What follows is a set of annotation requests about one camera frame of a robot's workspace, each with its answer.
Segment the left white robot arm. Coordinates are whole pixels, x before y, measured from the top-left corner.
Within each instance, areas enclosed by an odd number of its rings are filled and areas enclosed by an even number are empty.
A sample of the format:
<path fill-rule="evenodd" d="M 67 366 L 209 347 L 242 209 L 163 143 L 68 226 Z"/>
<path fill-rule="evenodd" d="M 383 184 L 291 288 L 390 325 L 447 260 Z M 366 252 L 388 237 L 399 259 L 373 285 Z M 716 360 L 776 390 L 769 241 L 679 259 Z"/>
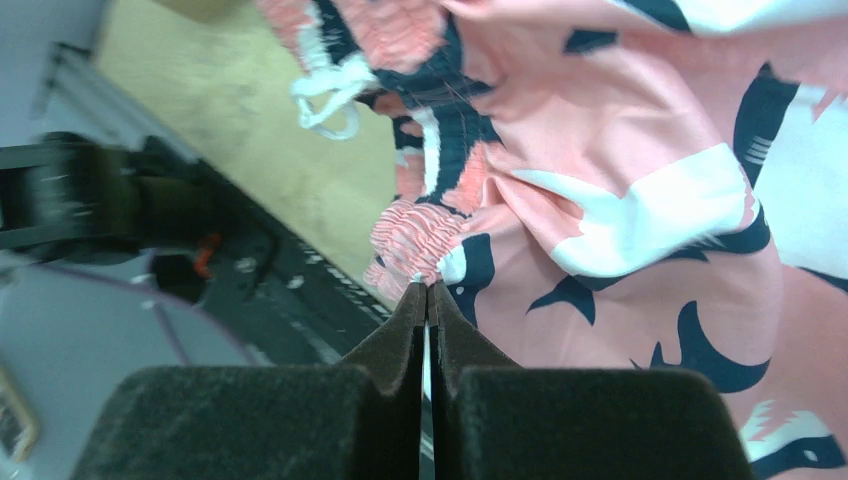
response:
<path fill-rule="evenodd" d="M 1 150 L 1 247 L 39 260 L 195 247 L 216 230 L 215 195 L 163 139 L 140 149 L 57 131 Z"/>

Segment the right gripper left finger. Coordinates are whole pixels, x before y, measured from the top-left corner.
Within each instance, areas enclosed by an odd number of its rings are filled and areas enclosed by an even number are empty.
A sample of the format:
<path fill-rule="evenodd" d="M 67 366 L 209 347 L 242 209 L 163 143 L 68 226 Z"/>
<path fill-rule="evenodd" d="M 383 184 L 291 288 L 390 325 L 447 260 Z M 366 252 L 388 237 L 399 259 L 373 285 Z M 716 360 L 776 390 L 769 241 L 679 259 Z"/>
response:
<path fill-rule="evenodd" d="M 153 367 L 105 403 L 75 479 L 415 479 L 427 289 L 333 365 Z"/>

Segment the pink patterned shorts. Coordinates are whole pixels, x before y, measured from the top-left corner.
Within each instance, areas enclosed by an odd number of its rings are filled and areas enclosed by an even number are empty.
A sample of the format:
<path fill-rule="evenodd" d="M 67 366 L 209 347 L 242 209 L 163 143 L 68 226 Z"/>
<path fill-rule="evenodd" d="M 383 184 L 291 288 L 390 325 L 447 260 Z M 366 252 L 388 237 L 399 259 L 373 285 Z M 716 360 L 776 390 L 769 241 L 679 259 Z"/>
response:
<path fill-rule="evenodd" d="M 365 281 L 525 367 L 683 367 L 761 479 L 847 475 L 843 1 L 261 1 L 300 125 L 389 117 Z"/>

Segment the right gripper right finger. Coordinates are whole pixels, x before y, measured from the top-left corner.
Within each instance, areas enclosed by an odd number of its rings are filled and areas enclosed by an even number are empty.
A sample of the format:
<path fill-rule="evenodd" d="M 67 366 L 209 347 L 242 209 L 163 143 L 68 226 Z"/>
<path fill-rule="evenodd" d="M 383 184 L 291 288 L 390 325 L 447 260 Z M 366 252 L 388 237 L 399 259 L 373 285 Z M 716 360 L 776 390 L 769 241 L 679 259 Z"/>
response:
<path fill-rule="evenodd" d="M 680 369 L 525 369 L 428 289 L 439 479 L 750 479 L 717 391 Z"/>

